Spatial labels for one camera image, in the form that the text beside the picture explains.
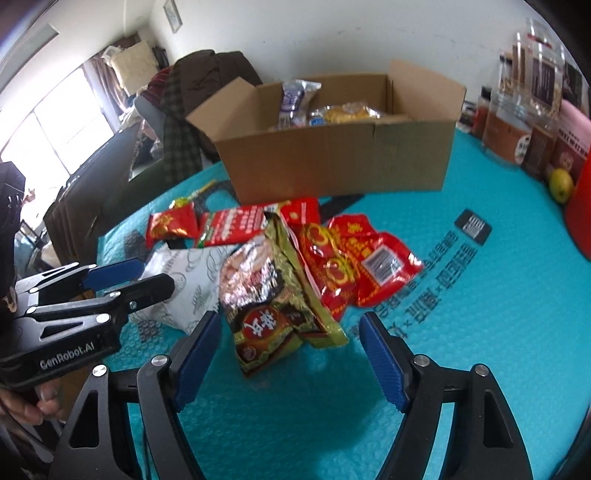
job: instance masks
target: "silver screw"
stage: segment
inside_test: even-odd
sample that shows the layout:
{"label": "silver screw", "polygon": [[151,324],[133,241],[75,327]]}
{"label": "silver screw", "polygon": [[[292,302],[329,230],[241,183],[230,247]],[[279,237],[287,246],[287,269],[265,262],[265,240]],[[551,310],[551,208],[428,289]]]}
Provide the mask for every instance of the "silver screw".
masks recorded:
{"label": "silver screw", "polygon": [[427,355],[416,355],[414,357],[414,363],[420,367],[426,367],[431,361]]}
{"label": "silver screw", "polygon": [[92,374],[95,377],[102,377],[105,373],[107,373],[106,365],[97,365],[92,369]]}
{"label": "silver screw", "polygon": [[152,359],[152,365],[154,365],[155,367],[161,367],[163,365],[166,365],[167,362],[168,357],[166,355],[156,355]]}
{"label": "silver screw", "polygon": [[97,323],[106,323],[111,319],[111,316],[108,313],[99,313],[96,316]]}
{"label": "silver screw", "polygon": [[488,367],[486,365],[482,364],[478,364],[477,366],[475,366],[474,371],[481,377],[485,377],[491,372],[490,370],[488,370]]}

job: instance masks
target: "table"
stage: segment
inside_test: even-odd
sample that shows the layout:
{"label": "table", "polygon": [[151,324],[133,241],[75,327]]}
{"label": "table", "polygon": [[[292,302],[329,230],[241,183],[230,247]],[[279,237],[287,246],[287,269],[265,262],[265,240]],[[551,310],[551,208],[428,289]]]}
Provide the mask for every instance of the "table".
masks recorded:
{"label": "table", "polygon": [[[226,178],[215,165],[134,213],[100,240],[99,262],[122,260],[124,237],[133,230],[143,235],[150,212]],[[208,205],[233,204],[220,192]],[[454,226],[466,208],[492,225],[483,246]],[[534,478],[549,478],[591,398],[591,264],[572,243],[545,187],[491,161],[474,138],[456,132],[441,192],[367,195],[348,212],[366,213],[377,230],[394,233],[428,260],[414,289],[376,308],[384,325],[442,366],[486,363],[517,420]],[[197,399],[180,414],[208,480],[375,477],[402,415],[385,401],[356,336],[360,313],[349,309],[342,320],[347,346],[304,346],[248,380],[224,328]],[[129,324],[124,347],[108,364],[137,367],[181,335]],[[452,411],[444,406],[425,479],[439,477]],[[130,413],[141,457],[137,406]]]}

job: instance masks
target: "red candy wrapper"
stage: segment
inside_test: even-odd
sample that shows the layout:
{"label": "red candy wrapper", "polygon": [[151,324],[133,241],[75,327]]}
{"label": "red candy wrapper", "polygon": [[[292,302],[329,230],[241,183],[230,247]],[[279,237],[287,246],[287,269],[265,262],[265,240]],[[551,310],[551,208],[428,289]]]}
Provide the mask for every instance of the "red candy wrapper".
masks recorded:
{"label": "red candy wrapper", "polygon": [[373,307],[391,297],[423,269],[398,238],[378,233],[365,215],[342,215],[328,227],[311,223],[291,230],[306,274],[335,320],[348,305]]}
{"label": "red candy wrapper", "polygon": [[199,229],[193,211],[193,203],[161,213],[153,213],[148,219],[146,244],[152,248],[159,240],[197,238]]}
{"label": "red candy wrapper", "polygon": [[289,200],[207,212],[199,219],[198,248],[244,244],[267,227],[264,213],[277,213],[287,225],[320,222],[317,199]]}

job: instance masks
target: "red container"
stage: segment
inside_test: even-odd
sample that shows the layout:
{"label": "red container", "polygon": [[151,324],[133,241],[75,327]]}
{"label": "red container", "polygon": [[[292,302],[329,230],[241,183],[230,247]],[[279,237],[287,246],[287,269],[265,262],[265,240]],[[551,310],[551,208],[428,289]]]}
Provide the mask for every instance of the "red container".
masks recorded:
{"label": "red container", "polygon": [[574,243],[591,260],[591,154],[564,211],[564,221]]}

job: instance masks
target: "cardboard box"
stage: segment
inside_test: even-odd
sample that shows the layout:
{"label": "cardboard box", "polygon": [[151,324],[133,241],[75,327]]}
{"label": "cardboard box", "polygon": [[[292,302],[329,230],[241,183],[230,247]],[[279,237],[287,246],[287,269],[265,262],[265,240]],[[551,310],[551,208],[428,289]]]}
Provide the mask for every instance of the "cardboard box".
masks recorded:
{"label": "cardboard box", "polygon": [[[215,143],[243,205],[298,197],[440,190],[466,88],[400,60],[385,73],[306,77],[310,109],[365,101],[376,122],[274,131],[281,83],[238,78],[187,116]],[[412,120],[404,121],[404,115]]]}

